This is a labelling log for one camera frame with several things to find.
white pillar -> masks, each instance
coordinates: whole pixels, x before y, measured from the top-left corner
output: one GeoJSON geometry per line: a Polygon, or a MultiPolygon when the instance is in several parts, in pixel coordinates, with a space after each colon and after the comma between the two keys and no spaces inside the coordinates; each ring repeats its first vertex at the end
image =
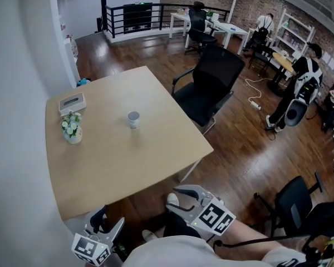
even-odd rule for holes
{"type": "Polygon", "coordinates": [[[233,1],[232,8],[230,9],[230,13],[229,13],[229,17],[228,17],[227,23],[230,23],[230,21],[232,19],[232,15],[233,15],[233,12],[234,12],[235,4],[236,4],[236,0],[233,1]]]}

brick wall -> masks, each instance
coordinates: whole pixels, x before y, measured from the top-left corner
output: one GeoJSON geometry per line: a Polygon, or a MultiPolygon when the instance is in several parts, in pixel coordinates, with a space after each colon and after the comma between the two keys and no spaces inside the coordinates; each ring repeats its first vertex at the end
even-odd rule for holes
{"type": "MultiPolygon", "coordinates": [[[[209,7],[218,7],[230,9],[233,0],[160,0],[161,3],[187,3],[192,4],[194,1],[202,1],[209,7]]],[[[287,9],[287,13],[296,17],[306,25],[315,27],[316,33],[313,42],[318,43],[323,51],[328,52],[334,58],[334,34],[326,27],[317,22],[314,18],[306,14],[304,11],[284,0],[237,0],[235,5],[231,23],[248,31],[249,28],[255,26],[257,18],[266,13],[273,13],[274,24],[277,27],[282,15],[283,9],[287,9]]],[[[322,96],[319,102],[322,103],[328,89],[334,84],[334,72],[321,60],[320,67],[323,72],[323,83],[321,86],[322,96]]]]}

flower vase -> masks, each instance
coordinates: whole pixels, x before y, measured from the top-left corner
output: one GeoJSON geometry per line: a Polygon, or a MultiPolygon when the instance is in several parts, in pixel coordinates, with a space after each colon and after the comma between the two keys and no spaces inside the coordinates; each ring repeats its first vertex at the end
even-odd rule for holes
{"type": "Polygon", "coordinates": [[[77,132],[75,136],[71,136],[69,137],[69,134],[67,133],[63,133],[63,136],[65,137],[65,139],[72,145],[76,145],[79,144],[82,141],[82,137],[83,137],[83,130],[80,126],[78,126],[77,128],[77,132]]]}

black railing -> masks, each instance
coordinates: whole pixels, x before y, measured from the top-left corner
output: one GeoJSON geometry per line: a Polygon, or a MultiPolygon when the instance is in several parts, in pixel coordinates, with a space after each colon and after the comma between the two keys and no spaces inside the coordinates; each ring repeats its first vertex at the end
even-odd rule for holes
{"type": "MultiPolygon", "coordinates": [[[[102,27],[98,27],[98,31],[108,31],[111,33],[112,37],[115,38],[117,34],[126,34],[133,33],[138,31],[146,31],[150,29],[159,29],[170,27],[170,12],[176,12],[177,8],[190,8],[193,5],[189,4],[170,4],[170,3],[145,3],[145,4],[134,4],[134,5],[125,5],[119,7],[109,7],[106,5],[106,0],[101,0],[101,18],[102,18],[102,27]],[[140,14],[140,17],[136,18],[124,18],[129,15],[140,14]]],[[[212,10],[215,13],[219,13],[219,19],[226,21],[227,15],[230,12],[229,10],[214,8],[214,7],[205,7],[206,10],[212,10]]],[[[174,19],[174,27],[183,27],[184,23],[182,20],[174,19]]]]}

potted plant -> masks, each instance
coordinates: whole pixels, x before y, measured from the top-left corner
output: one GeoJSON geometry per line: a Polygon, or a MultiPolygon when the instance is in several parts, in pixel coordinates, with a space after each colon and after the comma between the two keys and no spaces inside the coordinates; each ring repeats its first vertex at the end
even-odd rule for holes
{"type": "Polygon", "coordinates": [[[70,112],[62,119],[61,127],[63,136],[72,145],[78,144],[82,140],[83,131],[79,125],[81,120],[82,117],[78,112],[70,112]]]}
{"type": "Polygon", "coordinates": [[[214,14],[214,11],[209,11],[207,13],[207,20],[210,20],[212,18],[213,14],[214,14]]]}

